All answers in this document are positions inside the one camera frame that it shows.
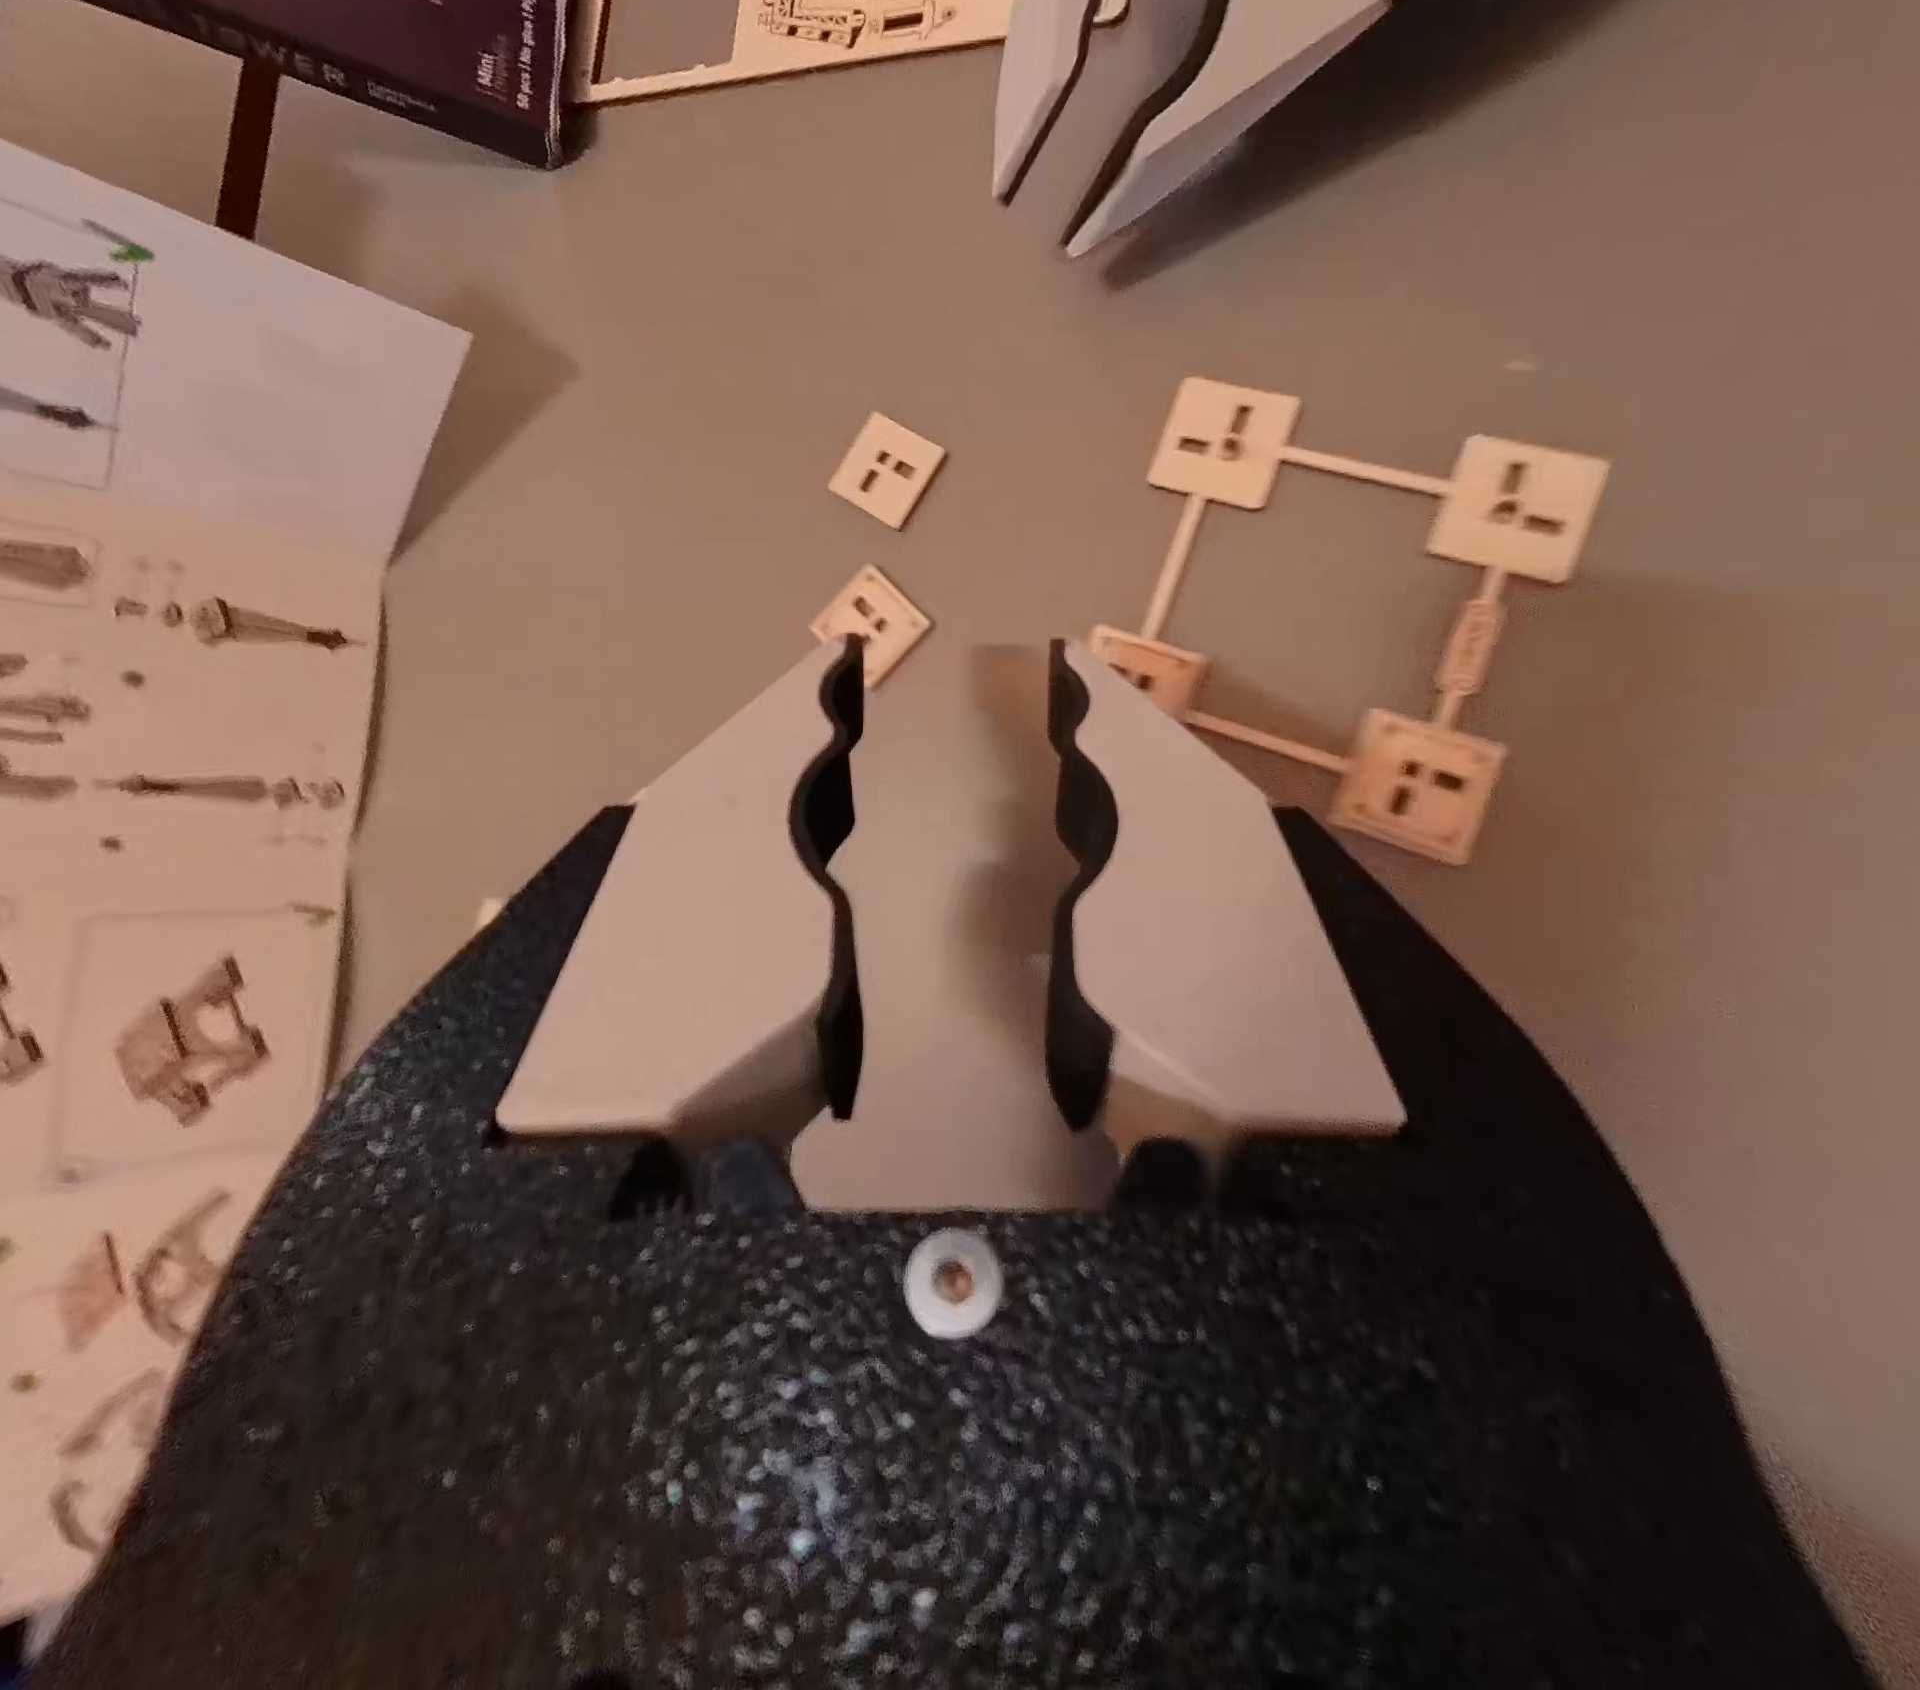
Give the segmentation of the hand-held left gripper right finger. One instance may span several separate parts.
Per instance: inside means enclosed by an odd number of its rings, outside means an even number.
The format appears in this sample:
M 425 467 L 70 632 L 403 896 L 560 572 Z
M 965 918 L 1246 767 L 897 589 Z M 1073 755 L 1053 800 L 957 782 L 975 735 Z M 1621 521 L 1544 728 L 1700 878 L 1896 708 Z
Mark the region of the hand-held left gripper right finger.
M 1110 1145 L 1381 1140 L 1408 1109 L 1267 797 L 1055 640 L 1047 1082 Z

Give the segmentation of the wooden four-square frame piece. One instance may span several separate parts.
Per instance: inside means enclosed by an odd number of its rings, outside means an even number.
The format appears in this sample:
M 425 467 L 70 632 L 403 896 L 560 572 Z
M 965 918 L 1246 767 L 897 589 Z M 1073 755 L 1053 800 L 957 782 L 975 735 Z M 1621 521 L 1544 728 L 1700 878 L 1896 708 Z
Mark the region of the wooden four-square frame piece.
M 1424 714 L 1399 712 L 1399 716 L 1422 719 L 1490 741 L 1471 728 L 1469 716 L 1495 669 L 1511 591 L 1520 585 L 1563 589 L 1572 582 L 1597 527 L 1613 465 L 1597 454 L 1472 435 L 1463 441 L 1450 472 L 1418 472 L 1353 454 L 1305 448 L 1297 439 L 1301 417 L 1301 399 L 1285 392 L 1243 388 L 1206 376 L 1188 376 L 1178 385 L 1147 483 L 1177 499 L 1181 515 L 1144 617 L 1136 629 L 1125 630 L 1177 645 L 1168 636 L 1168 625 L 1206 519 L 1214 510 L 1267 510 L 1285 472 L 1338 479 L 1418 499 L 1432 506 L 1424 541 L 1428 559 L 1471 571 L 1477 578 L 1455 613 L 1450 632 L 1436 657 Z M 1203 706 L 1203 693 L 1187 719 L 1174 716 L 1185 728 L 1239 750 L 1315 771 L 1338 788 L 1359 728 L 1345 748 L 1299 742 L 1212 714 Z M 1509 750 L 1504 750 L 1501 782 L 1507 765 Z M 1471 860 L 1458 866 L 1472 862 L 1499 787 Z M 1392 851 L 1415 859 L 1403 848 L 1392 846 Z

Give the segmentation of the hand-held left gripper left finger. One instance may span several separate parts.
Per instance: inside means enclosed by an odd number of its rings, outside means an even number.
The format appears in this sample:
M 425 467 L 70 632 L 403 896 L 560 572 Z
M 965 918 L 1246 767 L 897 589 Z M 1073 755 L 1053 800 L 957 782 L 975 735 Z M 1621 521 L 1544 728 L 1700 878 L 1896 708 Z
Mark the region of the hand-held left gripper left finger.
M 829 638 L 631 802 L 495 1120 L 519 1140 L 792 1145 L 850 1120 L 862 638 Z

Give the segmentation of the dark brown bar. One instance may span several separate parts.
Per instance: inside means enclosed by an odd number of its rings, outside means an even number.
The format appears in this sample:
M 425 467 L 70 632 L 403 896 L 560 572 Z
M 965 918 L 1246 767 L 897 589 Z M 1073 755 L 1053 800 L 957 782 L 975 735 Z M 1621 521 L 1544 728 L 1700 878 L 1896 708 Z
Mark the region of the dark brown bar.
M 213 222 L 233 238 L 255 240 L 276 136 L 281 71 L 248 59 L 237 81 Z

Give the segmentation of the paper instruction sheet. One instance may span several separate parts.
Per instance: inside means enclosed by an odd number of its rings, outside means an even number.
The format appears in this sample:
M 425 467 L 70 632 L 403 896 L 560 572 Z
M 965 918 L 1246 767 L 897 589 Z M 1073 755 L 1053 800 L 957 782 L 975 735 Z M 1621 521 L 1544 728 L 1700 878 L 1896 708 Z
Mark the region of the paper instruction sheet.
M 468 335 L 2 148 L 2 1611 L 81 1593 L 335 1041 Z

